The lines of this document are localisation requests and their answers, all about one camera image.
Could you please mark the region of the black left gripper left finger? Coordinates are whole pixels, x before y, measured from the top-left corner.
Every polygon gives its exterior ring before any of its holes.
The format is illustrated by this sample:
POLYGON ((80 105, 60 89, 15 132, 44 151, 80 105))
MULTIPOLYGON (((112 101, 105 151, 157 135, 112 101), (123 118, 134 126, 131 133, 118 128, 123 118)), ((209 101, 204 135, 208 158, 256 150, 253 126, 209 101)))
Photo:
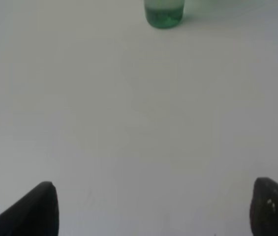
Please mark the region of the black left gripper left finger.
POLYGON ((0 236, 57 236, 59 203, 55 186, 43 181, 0 214, 0 236))

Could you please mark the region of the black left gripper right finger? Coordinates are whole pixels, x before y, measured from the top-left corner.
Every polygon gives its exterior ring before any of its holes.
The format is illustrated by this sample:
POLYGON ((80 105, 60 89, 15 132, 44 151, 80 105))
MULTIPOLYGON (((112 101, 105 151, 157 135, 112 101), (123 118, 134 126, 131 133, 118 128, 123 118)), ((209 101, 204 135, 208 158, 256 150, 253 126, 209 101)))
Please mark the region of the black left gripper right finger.
POLYGON ((269 177, 254 182, 249 220, 254 236, 278 236, 278 183, 269 177))

